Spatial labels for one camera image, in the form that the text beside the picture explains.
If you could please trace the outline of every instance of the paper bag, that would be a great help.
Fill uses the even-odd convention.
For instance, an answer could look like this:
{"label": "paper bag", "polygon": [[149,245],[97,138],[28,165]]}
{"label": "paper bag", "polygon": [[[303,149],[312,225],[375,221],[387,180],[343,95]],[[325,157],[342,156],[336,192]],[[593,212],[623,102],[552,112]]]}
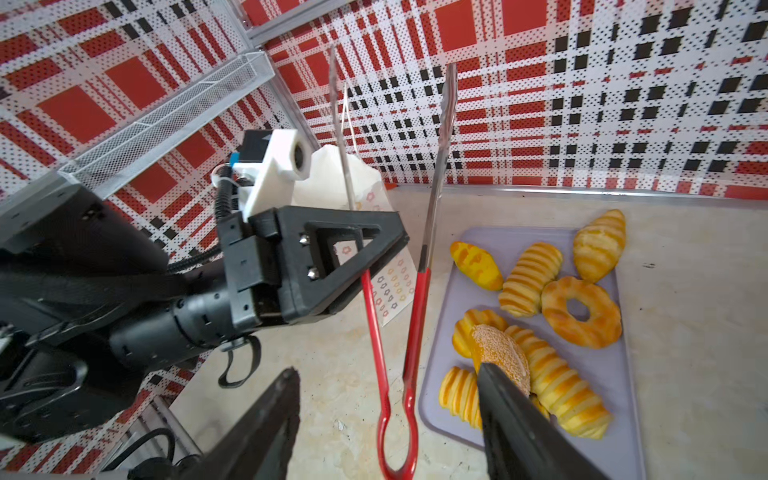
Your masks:
{"label": "paper bag", "polygon": [[[347,154],[347,158],[355,190],[355,208],[391,212],[392,205],[386,196],[381,174],[355,155]],[[326,145],[313,154],[310,177],[296,182],[292,205],[347,210],[346,187],[338,147]],[[357,251],[354,241],[338,242],[334,249],[339,263],[346,262]],[[416,268],[408,249],[401,250],[371,280],[376,316],[379,325],[384,326],[413,301]]]}

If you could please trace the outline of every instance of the marble countertop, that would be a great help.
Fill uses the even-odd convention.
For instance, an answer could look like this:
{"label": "marble countertop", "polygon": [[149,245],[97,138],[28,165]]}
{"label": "marble countertop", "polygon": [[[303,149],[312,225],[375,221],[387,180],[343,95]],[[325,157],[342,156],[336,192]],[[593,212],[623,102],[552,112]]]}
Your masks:
{"label": "marble countertop", "polygon": [[[759,308],[768,290],[768,210],[475,192],[442,198],[422,372],[452,268],[449,245],[464,230],[576,228],[620,208],[628,239],[617,276],[648,478],[768,476],[768,318]],[[389,192],[415,260],[428,197],[427,190]],[[394,413],[390,465],[402,464],[408,445],[399,404],[408,324],[409,309],[382,329]],[[379,394],[362,296],[329,319],[258,336],[262,363],[244,386],[218,387],[227,356],[216,351],[171,406],[203,451],[293,366],[301,375],[301,425],[289,478],[381,478]],[[249,365],[239,356],[230,378]],[[487,478],[484,452],[421,423],[419,433],[416,478]]]}

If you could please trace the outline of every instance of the metal tongs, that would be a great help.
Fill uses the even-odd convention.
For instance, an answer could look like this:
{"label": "metal tongs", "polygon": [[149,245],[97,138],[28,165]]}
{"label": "metal tongs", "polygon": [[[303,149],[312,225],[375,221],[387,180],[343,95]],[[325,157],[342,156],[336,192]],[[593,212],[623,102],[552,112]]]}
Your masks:
{"label": "metal tongs", "polygon": [[[339,147],[339,156],[344,172],[346,196],[349,201],[349,209],[354,210],[355,195],[352,186],[352,176],[349,173],[349,163],[346,158],[346,142],[344,141],[342,125],[339,122],[338,112],[338,75],[336,73],[335,49],[330,51],[330,106],[333,127],[336,131],[336,145]],[[419,456],[419,428],[416,423],[414,407],[416,403],[416,380],[419,375],[419,357],[422,350],[422,334],[424,333],[424,316],[427,308],[427,296],[429,294],[429,280],[432,276],[432,254],[434,250],[435,232],[437,231],[437,206],[442,195],[442,184],[445,179],[446,162],[451,147],[451,133],[456,114],[456,98],[458,96],[458,79],[456,65],[449,64],[445,72],[445,83],[442,89],[442,113],[440,116],[440,133],[438,139],[437,159],[435,161],[435,174],[432,178],[432,192],[429,195],[429,209],[424,229],[421,255],[419,256],[419,271],[416,276],[416,287],[411,311],[411,325],[408,331],[408,346],[406,347],[406,362],[402,369],[402,382],[405,387],[402,396],[402,406],[406,412],[409,425],[409,447],[406,462],[398,470],[393,470],[386,462],[384,455],[384,434],[386,432],[392,407],[389,404],[389,381],[384,362],[384,347],[382,345],[379,322],[376,319],[376,305],[373,301],[373,285],[371,274],[366,271],[362,275],[362,292],[366,301],[368,314],[368,328],[371,334],[373,347],[373,361],[376,364],[376,378],[379,381],[379,396],[381,400],[381,414],[379,416],[379,431],[376,437],[376,447],[379,453],[379,467],[387,479],[411,479],[416,470],[416,460]],[[362,232],[356,235],[357,249],[362,249]]]}

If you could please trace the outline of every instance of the bread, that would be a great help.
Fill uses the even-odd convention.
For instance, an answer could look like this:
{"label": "bread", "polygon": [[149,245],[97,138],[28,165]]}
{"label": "bread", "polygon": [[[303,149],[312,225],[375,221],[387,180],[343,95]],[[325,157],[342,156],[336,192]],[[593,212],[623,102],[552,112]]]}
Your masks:
{"label": "bread", "polygon": [[541,291],[558,275],[563,254],[549,243],[534,243],[523,254],[498,295],[502,309],[513,316],[533,316],[541,308]]}
{"label": "bread", "polygon": [[453,348],[456,352],[465,357],[472,357],[472,350],[470,347],[472,341],[472,329],[475,325],[490,325],[500,332],[504,332],[507,329],[507,322],[493,310],[469,310],[464,314],[464,318],[456,322],[456,326],[453,329]]}
{"label": "bread", "polygon": [[557,417],[563,430],[578,437],[601,439],[613,416],[600,396],[531,330],[510,326],[505,333],[522,347],[528,358],[531,391]]}
{"label": "bread", "polygon": [[533,403],[533,406],[536,407],[536,409],[539,412],[541,412],[541,414],[544,416],[544,418],[549,420],[549,412],[547,412],[547,409],[544,408],[544,406],[541,404],[541,402],[538,401],[538,397],[536,396],[536,394],[532,393],[531,396],[529,397],[529,399],[531,400],[531,403]]}
{"label": "bread", "polygon": [[503,332],[489,325],[477,325],[472,329],[472,363],[475,372],[480,365],[498,365],[525,396],[531,393],[531,373],[528,361],[520,346]]}
{"label": "bread", "polygon": [[451,245],[451,257],[458,269],[481,288],[502,289],[504,277],[490,253],[469,243],[454,242]]}
{"label": "bread", "polygon": [[[568,312],[568,301],[576,299],[589,309],[586,322],[576,320]],[[621,311],[603,287],[564,276],[544,288],[541,312],[552,329],[575,345],[601,349],[619,340]]]}
{"label": "bread", "polygon": [[440,385],[440,406],[476,429],[482,428],[478,380],[474,372],[453,367]]}
{"label": "bread", "polygon": [[574,264],[578,274],[596,283],[619,263],[627,242],[627,224],[621,210],[609,210],[576,233]]}

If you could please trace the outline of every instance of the purple tray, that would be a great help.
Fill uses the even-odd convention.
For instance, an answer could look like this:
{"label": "purple tray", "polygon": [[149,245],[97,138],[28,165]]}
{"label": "purple tray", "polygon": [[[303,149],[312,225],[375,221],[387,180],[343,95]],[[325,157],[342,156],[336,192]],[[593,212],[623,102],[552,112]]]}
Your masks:
{"label": "purple tray", "polygon": [[[563,253],[560,276],[578,276],[573,264],[573,239],[576,232],[577,230],[561,228],[476,227],[465,231],[461,235],[461,241],[487,250],[505,276],[526,248],[536,242],[547,242]],[[598,285],[605,288],[611,299],[619,304],[615,272],[609,273]],[[570,308],[574,315],[586,313],[586,307],[575,303],[577,306]],[[478,449],[483,448],[482,432],[462,422],[458,416],[452,416],[448,410],[441,408],[438,402],[442,379],[453,366],[470,370],[474,368],[472,360],[461,357],[451,344],[454,325],[463,317],[465,311],[473,308],[492,309],[502,315],[510,325],[533,330],[537,337],[552,345],[558,354],[579,372],[582,379],[589,382],[590,387],[602,397],[606,408],[614,415],[614,421],[603,439],[580,439],[560,429],[554,418],[552,424],[608,477],[616,480],[644,480],[645,464],[637,421],[637,405],[624,335],[604,349],[576,346],[555,333],[542,315],[527,319],[515,319],[508,315],[499,308],[498,293],[476,286],[459,272],[456,266],[451,271],[448,289],[445,291],[432,353],[419,397],[419,414],[424,424],[452,439]]]}

